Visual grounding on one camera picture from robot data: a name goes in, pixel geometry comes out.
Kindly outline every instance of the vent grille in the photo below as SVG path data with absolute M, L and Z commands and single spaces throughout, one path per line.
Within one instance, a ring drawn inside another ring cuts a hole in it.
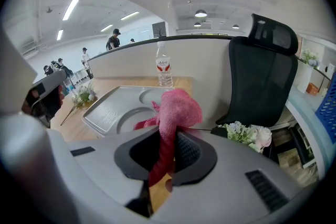
M 245 173 L 260 198 L 271 212 L 284 206 L 288 199 L 259 170 Z

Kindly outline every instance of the bottle cap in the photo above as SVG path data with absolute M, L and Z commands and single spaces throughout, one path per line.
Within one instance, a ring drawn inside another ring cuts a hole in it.
M 165 42 L 164 41 L 158 41 L 158 47 L 164 47 Z

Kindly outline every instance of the desk partition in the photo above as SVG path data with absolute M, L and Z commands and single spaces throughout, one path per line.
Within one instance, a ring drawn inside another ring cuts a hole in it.
M 195 35 L 151 39 L 105 52 L 88 63 L 95 78 L 157 76 L 156 42 L 165 40 L 172 75 L 193 78 L 193 98 L 203 111 L 203 122 L 196 127 L 210 130 L 231 101 L 230 39 Z

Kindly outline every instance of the black shirt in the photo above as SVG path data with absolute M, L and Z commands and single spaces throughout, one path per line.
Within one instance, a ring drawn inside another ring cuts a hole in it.
M 112 47 L 111 47 L 111 44 L 110 43 L 113 43 L 113 45 L 114 45 L 114 47 L 115 48 L 118 48 L 119 47 L 119 45 L 120 45 L 120 41 L 119 41 L 119 38 L 117 38 L 117 37 L 110 37 L 109 38 L 109 41 L 107 41 L 107 44 L 106 44 L 106 49 L 109 49 L 109 50 L 111 50 L 112 49 Z

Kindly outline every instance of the black office chair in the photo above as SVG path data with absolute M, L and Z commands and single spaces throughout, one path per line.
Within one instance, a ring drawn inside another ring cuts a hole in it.
M 240 121 L 246 126 L 273 126 L 296 75 L 298 39 L 294 31 L 266 17 L 252 14 L 252 18 L 248 38 L 234 37 L 229 43 L 232 97 L 227 114 L 216 121 L 217 125 Z M 211 133 L 227 137 L 224 128 L 213 128 Z M 271 155 L 269 148 L 266 155 Z

